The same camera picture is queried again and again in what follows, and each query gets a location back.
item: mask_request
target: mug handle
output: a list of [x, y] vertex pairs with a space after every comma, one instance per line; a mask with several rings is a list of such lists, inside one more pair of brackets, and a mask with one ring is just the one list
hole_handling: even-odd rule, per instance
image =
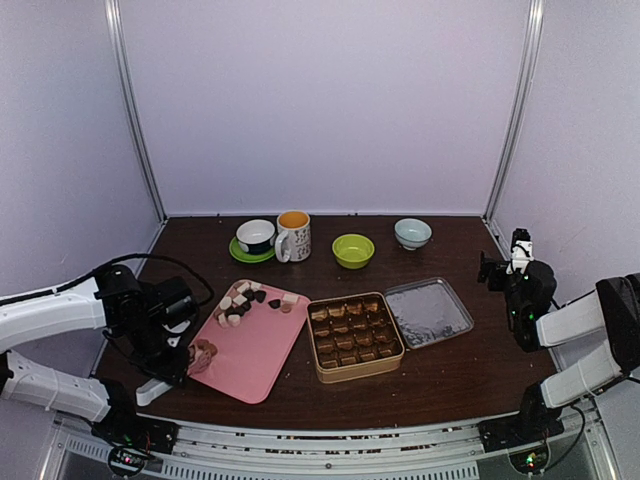
[[249, 246], [246, 243], [238, 240], [238, 246], [240, 247], [240, 250], [242, 250], [244, 253], [249, 253]]
[[287, 263], [291, 259], [291, 249], [285, 244], [288, 237], [289, 232], [287, 230], [280, 232], [273, 247], [276, 251], [276, 258], [282, 263]]

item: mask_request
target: white teacup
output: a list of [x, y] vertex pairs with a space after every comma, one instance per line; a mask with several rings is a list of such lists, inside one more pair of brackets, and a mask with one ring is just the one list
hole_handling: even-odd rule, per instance
[[301, 262], [311, 255], [311, 218], [305, 212], [285, 212], [278, 217], [276, 258], [285, 262]]

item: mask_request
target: black cable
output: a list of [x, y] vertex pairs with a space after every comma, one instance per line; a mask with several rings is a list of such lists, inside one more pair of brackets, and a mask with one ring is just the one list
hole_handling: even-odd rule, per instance
[[582, 435], [584, 434], [584, 428], [587, 425], [587, 418], [585, 417], [584, 412], [581, 409], [579, 409], [578, 407], [576, 407], [575, 405], [570, 405], [570, 407], [573, 410], [575, 410], [576, 412], [578, 412], [580, 414], [580, 417], [582, 417], [582, 426], [580, 427], [580, 431], [578, 432], [578, 436], [575, 438], [573, 443], [569, 446], [569, 448], [567, 448], [565, 450], [565, 452], [562, 455], [560, 455], [560, 457], [555, 462], [553, 462], [551, 465], [549, 465], [548, 467], [546, 467], [544, 469], [545, 473], [548, 472], [549, 470], [551, 470], [552, 468], [555, 468], [556, 466], [558, 466], [558, 464], [560, 462], [562, 462], [565, 458], [567, 458], [567, 456], [576, 447], [576, 445], [578, 444], [578, 442], [582, 438]]
[[529, 253], [529, 251], [526, 248], [524, 248], [522, 245], [520, 245], [519, 243], [516, 243], [513, 247], [511, 247], [511, 250], [513, 250], [514, 247], [518, 247], [520, 250], [522, 250], [524, 252], [524, 255], [527, 258], [531, 258], [531, 254]]
[[198, 302], [198, 305], [203, 306], [203, 305], [206, 305], [207, 303], [209, 303], [211, 300], [213, 300], [213, 298], [215, 296], [215, 293], [213, 291], [213, 288], [209, 284], [209, 282], [207, 282], [202, 275], [200, 275], [198, 272], [196, 272], [194, 269], [192, 269], [186, 263], [181, 262], [180, 260], [176, 260], [175, 258], [172, 258], [172, 257], [167, 257], [166, 255], [155, 255], [155, 254], [152, 254], [152, 253], [130, 253], [128, 255], [123, 255], [121, 257], [113, 258], [113, 259], [109, 260], [108, 262], [103, 263], [102, 265], [94, 268], [89, 273], [86, 273], [86, 274], [82, 275], [81, 277], [76, 278], [75, 280], [71, 280], [68, 283], [60, 285], [59, 287], [57, 287], [55, 289], [54, 288], [50, 288], [50, 289], [47, 289], [47, 290], [40, 290], [38, 292], [27, 293], [25, 295], [17, 295], [15, 297], [9, 297], [9, 298], [5, 298], [3, 300], [0, 300], [0, 307], [4, 307], [5, 305], [11, 305], [11, 304], [14, 304], [14, 303], [24, 302], [24, 301], [27, 301], [27, 300], [33, 300], [35, 298], [47, 297], [49, 295], [55, 295], [58, 292], [64, 292], [66, 290], [70, 290], [70, 289], [72, 289], [74, 287], [77, 287], [82, 282], [85, 282], [85, 281], [89, 280], [90, 278], [93, 278], [96, 275], [99, 275], [106, 268], [109, 268], [109, 267], [113, 266], [116, 263], [121, 263], [121, 262], [124, 262], [126, 260], [134, 260], [134, 259], [139, 259], [139, 258], [145, 258], [145, 259], [149, 259], [149, 260], [159, 260], [159, 261], [173, 263], [175, 265], [178, 265], [179, 267], [181, 267], [184, 270], [186, 270], [187, 272], [189, 272], [196, 280], [198, 280], [205, 287], [207, 292], [209, 293], [209, 296], [207, 298], [205, 298], [204, 300]]

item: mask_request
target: lavender wall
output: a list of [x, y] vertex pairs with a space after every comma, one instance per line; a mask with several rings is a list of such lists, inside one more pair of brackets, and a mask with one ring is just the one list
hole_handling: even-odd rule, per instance
[[[101, 0], [0, 2], [0, 296], [146, 250], [157, 231]], [[16, 350], [87, 374], [81, 332]], [[2, 478], [34, 478], [51, 415], [0, 401]]]
[[482, 212], [528, 4], [123, 2], [167, 211]]
[[[527, 227], [565, 302], [640, 271], [640, 3], [549, 0], [533, 89], [496, 221]], [[559, 349], [565, 363], [600, 336]], [[623, 478], [640, 478], [640, 389], [598, 400]]]

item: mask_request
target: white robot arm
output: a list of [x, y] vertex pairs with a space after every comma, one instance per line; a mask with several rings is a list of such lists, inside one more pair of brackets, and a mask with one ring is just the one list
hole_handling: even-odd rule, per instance
[[610, 388], [640, 366], [640, 274], [601, 280], [594, 291], [547, 313], [556, 288], [553, 270], [533, 259], [526, 230], [517, 229], [511, 245], [509, 261], [481, 256], [478, 281], [503, 291], [509, 325], [524, 351], [555, 347], [600, 329], [608, 338], [571, 367], [527, 388], [518, 414], [481, 422], [487, 451], [561, 433], [563, 407]]
[[[132, 347], [128, 360], [142, 373], [166, 385], [181, 384], [189, 353], [179, 340], [195, 323], [199, 304], [180, 277], [157, 285], [139, 282], [116, 264], [141, 257], [157, 258], [120, 257], [67, 284], [0, 298], [0, 397], [80, 416], [95, 435], [113, 444], [170, 452], [177, 426], [138, 417], [122, 385], [58, 372], [11, 350], [63, 332], [104, 329], [110, 340], [127, 338]], [[202, 277], [173, 262], [203, 282], [212, 298]]]

